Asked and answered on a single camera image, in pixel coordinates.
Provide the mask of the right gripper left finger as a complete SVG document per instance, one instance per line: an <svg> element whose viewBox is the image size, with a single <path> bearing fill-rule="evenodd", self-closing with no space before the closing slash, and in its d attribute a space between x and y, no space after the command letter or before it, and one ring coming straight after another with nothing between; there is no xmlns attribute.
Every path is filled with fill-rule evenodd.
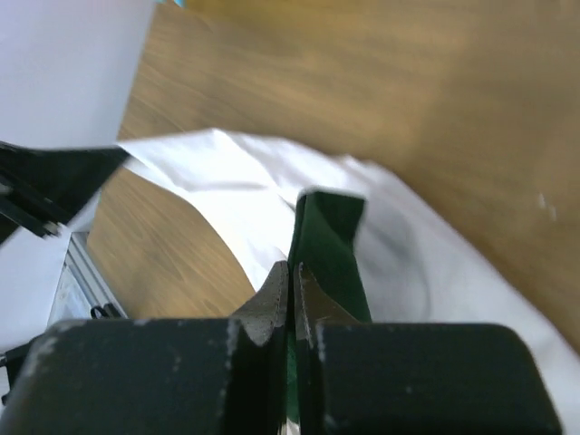
<svg viewBox="0 0 580 435"><path fill-rule="evenodd" d="M287 264L228 317L73 320L37 338L4 434L282 434Z"/></svg>

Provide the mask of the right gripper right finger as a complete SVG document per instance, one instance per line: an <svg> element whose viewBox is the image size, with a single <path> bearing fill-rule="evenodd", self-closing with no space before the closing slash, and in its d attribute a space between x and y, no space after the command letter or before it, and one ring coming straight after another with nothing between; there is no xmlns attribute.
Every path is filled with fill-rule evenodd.
<svg viewBox="0 0 580 435"><path fill-rule="evenodd" d="M359 323L294 272L304 434L558 434L535 360L498 324Z"/></svg>

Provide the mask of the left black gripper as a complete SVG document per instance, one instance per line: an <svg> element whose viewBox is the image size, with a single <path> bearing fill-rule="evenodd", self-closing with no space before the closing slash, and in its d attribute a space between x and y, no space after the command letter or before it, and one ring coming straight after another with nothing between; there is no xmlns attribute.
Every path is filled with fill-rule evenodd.
<svg viewBox="0 0 580 435"><path fill-rule="evenodd" d="M127 160L119 146L34 150L1 143L1 238L25 228L52 237Z"/></svg>

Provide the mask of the white green raglan t-shirt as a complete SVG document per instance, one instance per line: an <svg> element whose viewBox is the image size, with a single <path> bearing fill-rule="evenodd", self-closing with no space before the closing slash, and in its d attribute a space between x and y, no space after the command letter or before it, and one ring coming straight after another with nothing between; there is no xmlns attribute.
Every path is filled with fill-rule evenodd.
<svg viewBox="0 0 580 435"><path fill-rule="evenodd" d="M288 257L299 196L363 198L354 254L372 318L486 322L531 350L567 434L579 431L579 359L555 327L392 172L290 140L223 130L129 140L127 168L190 203L250 284Z"/></svg>

